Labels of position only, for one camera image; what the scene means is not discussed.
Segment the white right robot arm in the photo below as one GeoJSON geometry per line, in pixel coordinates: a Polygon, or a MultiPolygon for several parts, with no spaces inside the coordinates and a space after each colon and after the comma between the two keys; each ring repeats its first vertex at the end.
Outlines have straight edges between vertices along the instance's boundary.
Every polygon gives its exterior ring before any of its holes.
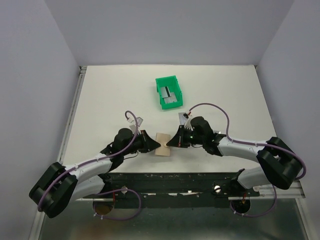
{"type": "Polygon", "coordinates": [[[202,116],[188,117],[185,124],[179,126],[167,146],[188,148],[200,145],[210,155],[237,157],[259,164],[251,169],[240,169],[232,177],[228,187],[241,196],[255,186],[273,185],[287,190],[295,180],[306,174],[306,166],[301,159],[278,137],[267,141],[245,142],[230,139],[227,135],[213,131],[202,116]]]}

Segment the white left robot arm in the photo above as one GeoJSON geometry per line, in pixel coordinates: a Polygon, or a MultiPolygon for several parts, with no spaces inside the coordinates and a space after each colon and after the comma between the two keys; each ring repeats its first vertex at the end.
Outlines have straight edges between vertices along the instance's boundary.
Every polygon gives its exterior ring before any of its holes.
{"type": "Polygon", "coordinates": [[[68,204],[82,197],[98,195],[107,197],[111,185],[106,174],[118,168],[126,155],[149,153],[161,144],[152,139],[145,130],[135,135],[130,129],[122,128],[99,154],[91,160],[64,166],[52,163],[29,192],[29,198],[49,218],[62,213],[68,204]]]}

